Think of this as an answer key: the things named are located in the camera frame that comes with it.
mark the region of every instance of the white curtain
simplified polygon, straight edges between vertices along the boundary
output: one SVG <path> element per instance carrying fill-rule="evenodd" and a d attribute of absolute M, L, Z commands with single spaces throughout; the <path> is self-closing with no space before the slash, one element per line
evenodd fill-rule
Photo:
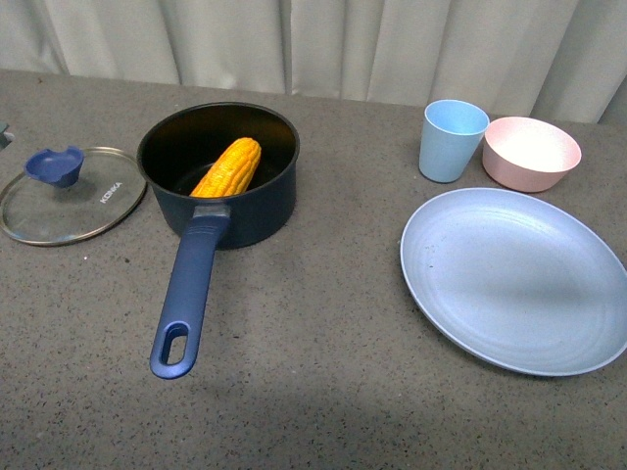
<path fill-rule="evenodd" d="M 2 69 L 627 124 L 627 0 L 0 0 L 0 45 Z"/>

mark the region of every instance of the lid knob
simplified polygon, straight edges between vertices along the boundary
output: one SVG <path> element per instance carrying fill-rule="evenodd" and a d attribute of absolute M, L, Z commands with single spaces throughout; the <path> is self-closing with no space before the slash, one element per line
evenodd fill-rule
<path fill-rule="evenodd" d="M 83 151 L 74 146 L 63 152 L 45 149 L 28 159 L 24 172 L 37 181 L 67 188 L 77 182 L 84 158 Z"/>

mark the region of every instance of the yellow corn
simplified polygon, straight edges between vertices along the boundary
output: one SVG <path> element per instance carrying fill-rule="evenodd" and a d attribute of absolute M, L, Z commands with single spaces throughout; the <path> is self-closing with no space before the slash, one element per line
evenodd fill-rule
<path fill-rule="evenodd" d="M 221 198 L 246 191 L 262 157 L 262 147 L 250 137 L 233 142 L 209 168 L 191 196 Z"/>

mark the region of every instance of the gray countertop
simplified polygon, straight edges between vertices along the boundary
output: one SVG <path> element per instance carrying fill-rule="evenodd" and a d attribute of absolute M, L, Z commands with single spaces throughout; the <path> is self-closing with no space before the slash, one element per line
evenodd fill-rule
<path fill-rule="evenodd" d="M 178 238 L 152 192 L 115 228 L 41 248 L 0 236 L 2 468 L 627 468 L 627 357 L 541 379 L 440 334 L 405 284 L 399 242 L 429 198 L 498 187 L 417 169 L 422 109 L 0 71 L 0 187 L 43 149 L 134 155 L 161 118 L 247 101 L 297 127 L 297 206 L 216 255 L 198 360 L 148 366 Z M 627 260 L 627 132 L 560 123 L 582 163 L 535 197 Z"/>

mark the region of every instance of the plastic cup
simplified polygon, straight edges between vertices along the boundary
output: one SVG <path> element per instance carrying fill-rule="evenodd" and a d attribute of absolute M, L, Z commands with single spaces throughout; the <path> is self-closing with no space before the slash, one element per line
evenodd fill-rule
<path fill-rule="evenodd" d="M 461 177 L 483 138 L 490 118 L 464 101 L 434 101 L 424 110 L 420 140 L 420 172 L 438 183 Z"/>

